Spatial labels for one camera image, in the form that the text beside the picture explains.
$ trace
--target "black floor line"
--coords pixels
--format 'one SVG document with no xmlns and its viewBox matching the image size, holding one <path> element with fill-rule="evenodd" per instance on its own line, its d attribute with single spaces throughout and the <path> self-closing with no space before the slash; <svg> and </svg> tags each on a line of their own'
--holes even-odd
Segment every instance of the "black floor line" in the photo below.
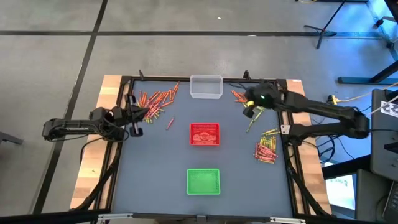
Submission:
<svg viewBox="0 0 398 224">
<path fill-rule="evenodd" d="M 72 30 L 0 30 L 0 35 L 88 36 L 93 35 L 93 32 Z"/>
<path fill-rule="evenodd" d="M 62 30 L 0 30 L 0 35 L 21 36 L 257 36 L 257 37 L 317 37 L 317 32 L 257 32 L 257 31 L 62 31 Z M 381 38 L 378 32 L 337 32 L 335 37 Z"/>
<path fill-rule="evenodd" d="M 246 32 L 246 31 L 99 31 L 98 36 L 240 36 L 240 37 L 318 37 L 317 32 Z M 381 38 L 378 32 L 338 32 L 335 37 Z"/>
<path fill-rule="evenodd" d="M 107 3 L 108 3 L 108 0 L 103 0 L 101 9 L 99 10 L 98 17 L 97 17 L 97 20 L 95 22 L 95 26 L 93 29 L 94 33 L 98 32 L 98 30 L 100 28 L 101 21 L 104 16 L 104 12 L 105 12 Z M 76 106 L 76 102 L 77 102 L 77 98 L 78 98 L 78 95 L 79 95 L 79 92 L 81 89 L 81 85 L 83 84 L 83 79 L 85 77 L 88 62 L 90 61 L 91 53 L 93 52 L 95 40 L 96 40 L 96 35 L 92 35 L 88 42 L 86 53 L 85 53 L 85 56 L 83 57 L 80 71 L 77 76 L 75 86 L 73 87 L 73 90 L 72 90 L 72 95 L 69 99 L 67 108 L 65 110 L 65 114 L 63 115 L 64 119 L 72 118 L 73 110 L 75 109 L 75 106 Z M 57 167 L 57 163 L 58 163 L 59 157 L 61 155 L 62 147 L 63 147 L 63 141 L 58 141 L 58 142 L 54 143 L 54 145 L 53 145 L 50 162 L 45 171 L 45 176 L 43 178 L 42 185 L 39 190 L 39 194 L 37 195 L 37 200 L 36 200 L 36 203 L 33 208 L 33 214 L 42 213 L 42 210 L 43 210 L 43 207 L 45 204 L 45 199 L 47 198 L 47 194 L 48 194 L 50 186 L 51 186 L 51 181 L 53 179 L 55 169 Z"/>
</svg>

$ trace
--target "green plastic bin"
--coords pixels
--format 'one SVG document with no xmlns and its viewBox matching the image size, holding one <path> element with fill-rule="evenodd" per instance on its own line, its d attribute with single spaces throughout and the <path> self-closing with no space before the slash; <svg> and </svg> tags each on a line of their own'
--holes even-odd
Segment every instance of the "green plastic bin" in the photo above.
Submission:
<svg viewBox="0 0 398 224">
<path fill-rule="evenodd" d="M 219 195 L 219 169 L 187 169 L 188 195 Z"/>
</svg>

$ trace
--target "concrete floor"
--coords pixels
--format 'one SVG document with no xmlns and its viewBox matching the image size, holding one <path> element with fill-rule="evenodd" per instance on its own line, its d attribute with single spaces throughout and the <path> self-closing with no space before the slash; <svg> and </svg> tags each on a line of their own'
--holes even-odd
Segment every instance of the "concrete floor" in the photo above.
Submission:
<svg viewBox="0 0 398 224">
<path fill-rule="evenodd" d="M 313 32 L 303 25 L 323 26 L 338 5 L 293 0 L 112 0 L 100 30 Z M 91 31 L 100 6 L 101 0 L 5 0 L 0 2 L 0 30 Z M 389 14 L 382 0 L 372 0 L 371 9 L 378 17 Z M 379 32 L 373 23 L 367 5 L 347 3 L 329 28 Z M 389 26 L 385 30 L 392 35 L 396 26 Z M 41 138 L 42 124 L 63 116 L 88 39 L 0 36 L 0 130 L 25 139 L 21 146 L 0 145 L 0 215 L 30 212 L 52 148 Z M 302 79 L 306 95 L 324 101 L 330 94 L 344 99 L 378 88 L 339 85 L 336 78 L 371 77 L 394 61 L 382 39 L 330 38 L 319 50 L 316 42 L 311 37 L 97 37 L 73 118 L 85 119 L 95 107 L 103 75 L 136 75 L 141 69 L 148 76 L 241 77 L 249 70 L 256 78 Z M 347 103 L 360 109 L 370 104 L 370 97 Z M 341 140 L 354 157 L 370 152 L 369 139 Z M 45 212 L 69 208 L 84 142 L 64 144 Z M 337 143 L 333 159 L 350 157 Z"/>
</svg>

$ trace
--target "wooden board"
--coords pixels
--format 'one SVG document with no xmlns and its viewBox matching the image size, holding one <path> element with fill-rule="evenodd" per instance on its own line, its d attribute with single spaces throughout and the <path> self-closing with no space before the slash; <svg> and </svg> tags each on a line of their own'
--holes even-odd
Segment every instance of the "wooden board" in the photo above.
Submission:
<svg viewBox="0 0 398 224">
<path fill-rule="evenodd" d="M 104 108 L 111 109 L 116 104 L 120 80 L 121 75 L 104 76 L 96 107 L 102 106 Z M 304 94 L 301 80 L 287 80 L 287 86 L 290 91 Z M 293 120 L 294 123 L 311 125 L 311 119 L 308 113 L 293 114 Z M 88 141 L 96 138 L 98 138 L 98 136 L 90 136 Z M 314 138 L 308 138 L 306 141 L 315 144 Z M 102 140 L 96 141 L 86 147 L 70 208 L 79 206 L 79 204 L 84 201 L 85 197 L 93 190 L 94 186 L 99 181 L 105 148 L 106 142 Z M 317 149 L 311 145 L 303 144 L 299 147 L 299 153 L 302 161 L 305 185 L 315 197 L 315 200 L 320 203 L 322 208 L 328 213 L 331 213 Z M 108 186 L 104 188 L 100 208 L 104 208 L 104 202 L 106 201 L 107 193 Z M 303 213 L 301 194 L 297 186 L 295 186 L 295 194 L 299 213 Z"/>
<path fill-rule="evenodd" d="M 286 81 L 287 81 L 288 90 L 304 95 L 304 88 L 301 80 L 286 80 Z M 308 113 L 294 113 L 293 122 L 295 124 L 303 124 L 309 126 L 311 125 L 311 117 Z M 287 117 L 285 114 L 284 114 L 284 123 L 287 123 Z M 312 144 L 316 144 L 315 138 L 306 138 L 305 141 L 310 142 Z M 326 183 L 325 180 L 323 179 L 322 168 L 319 162 L 318 150 L 310 144 L 303 143 L 301 146 L 298 147 L 298 153 L 300 154 L 305 186 L 307 186 L 307 189 L 311 192 L 312 196 L 321 205 L 321 207 L 326 212 L 331 214 L 329 199 L 326 193 Z M 291 158 L 291 160 L 295 167 L 294 158 Z M 294 191 L 297 199 L 298 212 L 304 213 L 300 189 L 296 184 Z"/>
</svg>

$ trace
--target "red plastic basket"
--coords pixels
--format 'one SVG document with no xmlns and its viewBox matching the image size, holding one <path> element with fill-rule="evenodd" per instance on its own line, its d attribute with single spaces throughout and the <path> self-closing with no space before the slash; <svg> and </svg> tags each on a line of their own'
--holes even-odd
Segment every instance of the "red plastic basket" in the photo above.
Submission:
<svg viewBox="0 0 398 224">
<path fill-rule="evenodd" d="M 218 123 L 191 124 L 189 141 L 193 146 L 219 146 L 220 125 Z"/>
</svg>

